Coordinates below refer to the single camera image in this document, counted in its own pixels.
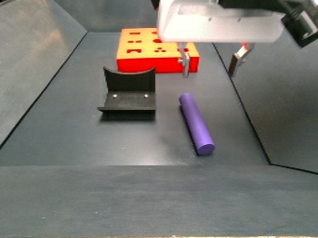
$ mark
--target black bracket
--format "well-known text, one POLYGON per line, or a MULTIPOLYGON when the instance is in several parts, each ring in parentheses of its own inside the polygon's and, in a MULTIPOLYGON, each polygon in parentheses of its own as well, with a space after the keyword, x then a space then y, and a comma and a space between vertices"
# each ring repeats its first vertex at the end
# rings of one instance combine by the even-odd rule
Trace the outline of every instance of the black bracket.
POLYGON ((109 87, 102 112, 156 112, 156 68, 141 73, 117 73, 105 67, 109 87))

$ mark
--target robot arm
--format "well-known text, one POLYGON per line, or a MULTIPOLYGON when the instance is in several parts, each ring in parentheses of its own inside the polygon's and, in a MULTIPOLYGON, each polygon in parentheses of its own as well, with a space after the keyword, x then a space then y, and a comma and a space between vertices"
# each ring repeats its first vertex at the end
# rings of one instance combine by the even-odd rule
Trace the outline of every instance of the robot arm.
MULTIPOLYGON (((165 42, 240 42, 234 76, 256 43, 273 42, 284 25, 304 47, 318 38, 318 0, 161 0, 158 33, 165 42)), ((182 52, 181 62, 189 64, 182 52)))
POLYGON ((318 38, 318 7, 313 0, 221 0, 220 5, 224 8, 265 9, 287 14, 284 25, 301 47, 318 38))

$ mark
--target red block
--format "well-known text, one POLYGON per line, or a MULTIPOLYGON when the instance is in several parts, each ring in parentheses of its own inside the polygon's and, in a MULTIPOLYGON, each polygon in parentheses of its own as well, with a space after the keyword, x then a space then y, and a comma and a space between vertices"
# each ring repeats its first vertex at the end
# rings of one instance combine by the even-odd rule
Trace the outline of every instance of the red block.
MULTIPOLYGON (((192 73, 198 71, 201 55, 193 43, 188 43, 192 73)), ((158 73, 181 73, 182 54, 177 43, 164 43, 157 28, 124 29, 117 51, 118 70, 125 73, 142 72, 153 67, 158 73)))

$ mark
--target hole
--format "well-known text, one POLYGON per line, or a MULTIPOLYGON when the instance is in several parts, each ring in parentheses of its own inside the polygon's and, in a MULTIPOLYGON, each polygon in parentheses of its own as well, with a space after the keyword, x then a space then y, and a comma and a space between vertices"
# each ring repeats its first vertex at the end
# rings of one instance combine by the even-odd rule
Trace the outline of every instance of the hole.
POLYGON ((142 43, 142 41, 129 41, 129 43, 142 43))
POLYGON ((158 53, 158 52, 168 52, 168 51, 165 49, 162 49, 162 48, 161 49, 158 48, 157 50, 154 50, 154 52, 158 53))
POLYGON ((142 53, 142 49, 128 49, 129 54, 133 52, 142 53))
MULTIPOLYGON (((180 48, 177 50, 181 51, 180 48)), ((185 48, 185 52, 189 52, 189 48, 185 48)))
POLYGON ((161 39, 154 39, 153 42, 154 43, 164 43, 161 39))

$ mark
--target dark gray floor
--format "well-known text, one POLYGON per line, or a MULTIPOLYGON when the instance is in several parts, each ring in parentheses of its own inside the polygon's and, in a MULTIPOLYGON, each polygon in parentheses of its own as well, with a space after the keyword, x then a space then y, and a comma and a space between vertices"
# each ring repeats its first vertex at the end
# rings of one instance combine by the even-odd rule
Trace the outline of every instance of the dark gray floor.
POLYGON ((0 167, 2 237, 318 234, 318 177, 260 166, 0 167))
POLYGON ((154 122, 101 121, 117 42, 89 33, 0 152, 0 236, 317 235, 318 177, 267 164, 212 45, 200 73, 158 75, 154 122), (206 157, 184 92, 217 142, 206 157))
POLYGON ((104 66, 117 69, 120 33, 89 33, 0 151, 0 165, 267 165, 255 131, 212 44, 188 79, 157 74, 154 121, 104 121, 104 66), (194 94, 217 150, 198 156, 180 109, 194 94))

